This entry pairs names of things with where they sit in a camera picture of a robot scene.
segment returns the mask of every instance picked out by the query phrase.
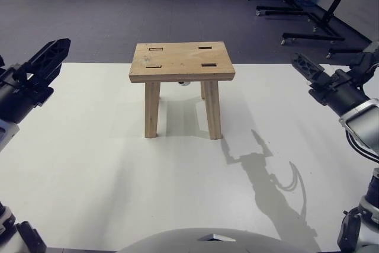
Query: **white tabletop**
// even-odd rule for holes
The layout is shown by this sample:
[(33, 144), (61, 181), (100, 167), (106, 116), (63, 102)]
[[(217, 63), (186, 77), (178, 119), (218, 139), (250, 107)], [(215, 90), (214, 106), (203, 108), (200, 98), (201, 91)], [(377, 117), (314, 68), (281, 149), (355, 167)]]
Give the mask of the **white tabletop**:
[[(48, 246), (118, 250), (212, 227), (338, 248), (342, 211), (357, 206), (375, 163), (349, 147), (296, 70), (235, 65), (235, 80), (220, 83), (224, 139), (214, 141), (196, 82), (162, 84), (159, 137), (145, 139), (144, 86), (129, 68), (64, 63), (51, 99), (0, 154), (2, 202)], [(365, 90), (377, 97), (377, 81)], [(301, 178), (286, 191), (293, 169)]]

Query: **wood grain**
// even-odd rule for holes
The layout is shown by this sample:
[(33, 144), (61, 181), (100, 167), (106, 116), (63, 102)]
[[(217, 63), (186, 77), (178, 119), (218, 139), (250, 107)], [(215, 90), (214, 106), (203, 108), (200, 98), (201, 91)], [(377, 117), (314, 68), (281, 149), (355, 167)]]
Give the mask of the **wood grain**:
[(219, 83), (217, 81), (205, 81), (205, 107), (207, 109), (208, 129), (211, 139), (222, 139)]
[(221, 41), (138, 44), (129, 72), (133, 83), (226, 81), (234, 76), (235, 70)]
[(156, 137), (158, 125), (160, 82), (147, 82), (144, 85), (144, 136)]

